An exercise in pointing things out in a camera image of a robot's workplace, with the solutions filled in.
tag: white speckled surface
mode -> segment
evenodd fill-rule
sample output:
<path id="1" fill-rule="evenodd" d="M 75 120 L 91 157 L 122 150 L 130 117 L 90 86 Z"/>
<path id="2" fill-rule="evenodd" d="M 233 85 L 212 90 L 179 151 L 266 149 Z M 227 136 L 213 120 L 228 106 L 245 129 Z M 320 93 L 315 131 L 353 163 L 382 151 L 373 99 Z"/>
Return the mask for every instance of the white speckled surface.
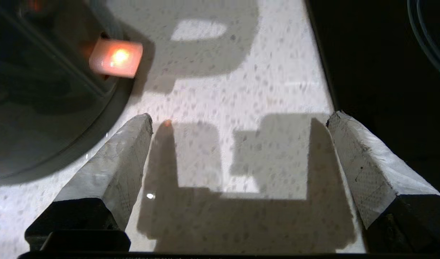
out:
<path id="1" fill-rule="evenodd" d="M 303 1 L 107 5 L 146 51 L 109 136 L 141 113 L 152 116 L 159 136 L 126 229 L 131 249 L 365 251 L 321 126 L 333 108 Z M 158 130 L 166 119 L 173 131 Z M 0 187 L 0 258 L 28 250 L 24 230 L 86 161 Z M 143 199 L 148 193 L 156 198 Z"/>

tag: orange led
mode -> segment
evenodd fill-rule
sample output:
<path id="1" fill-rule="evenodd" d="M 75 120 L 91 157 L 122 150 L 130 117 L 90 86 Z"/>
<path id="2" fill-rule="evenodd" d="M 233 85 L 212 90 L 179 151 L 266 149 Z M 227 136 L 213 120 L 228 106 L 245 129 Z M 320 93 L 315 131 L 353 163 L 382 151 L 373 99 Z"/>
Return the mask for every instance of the orange led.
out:
<path id="1" fill-rule="evenodd" d="M 101 75 L 133 78 L 142 55 L 141 43 L 100 38 L 89 57 L 89 67 Z"/>

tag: glowing orange light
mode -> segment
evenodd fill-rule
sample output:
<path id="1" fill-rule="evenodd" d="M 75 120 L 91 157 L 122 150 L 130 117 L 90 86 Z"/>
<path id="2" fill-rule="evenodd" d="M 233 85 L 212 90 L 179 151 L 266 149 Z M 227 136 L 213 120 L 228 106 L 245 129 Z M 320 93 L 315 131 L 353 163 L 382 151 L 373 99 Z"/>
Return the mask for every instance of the glowing orange light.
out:
<path id="1" fill-rule="evenodd" d="M 89 57 L 89 67 L 101 75 L 133 78 L 142 55 L 141 43 L 100 38 Z"/>

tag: speckled countertop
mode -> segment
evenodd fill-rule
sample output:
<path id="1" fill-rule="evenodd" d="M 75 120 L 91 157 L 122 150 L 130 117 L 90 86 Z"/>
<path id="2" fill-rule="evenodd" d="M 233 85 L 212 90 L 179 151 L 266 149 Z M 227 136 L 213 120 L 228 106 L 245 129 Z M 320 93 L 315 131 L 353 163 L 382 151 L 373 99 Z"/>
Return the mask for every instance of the speckled countertop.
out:
<path id="1" fill-rule="evenodd" d="M 107 6 L 146 50 L 108 137 L 136 114 L 154 122 L 132 250 L 365 251 L 324 127 L 333 108 L 303 1 Z M 159 128 L 166 119 L 174 131 Z M 62 171 L 0 187 L 0 258 L 28 250 L 25 229 L 108 137 Z"/>

